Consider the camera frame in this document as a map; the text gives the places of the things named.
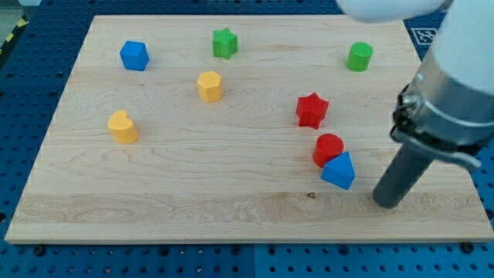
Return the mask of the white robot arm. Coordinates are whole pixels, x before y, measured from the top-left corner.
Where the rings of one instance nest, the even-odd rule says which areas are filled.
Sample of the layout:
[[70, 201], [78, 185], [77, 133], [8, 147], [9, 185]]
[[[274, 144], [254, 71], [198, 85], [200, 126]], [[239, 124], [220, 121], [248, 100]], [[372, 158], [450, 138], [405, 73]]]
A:
[[410, 85], [398, 97], [391, 136], [428, 159], [474, 171], [475, 154], [493, 136], [492, 0], [340, 0], [360, 22], [446, 15]]

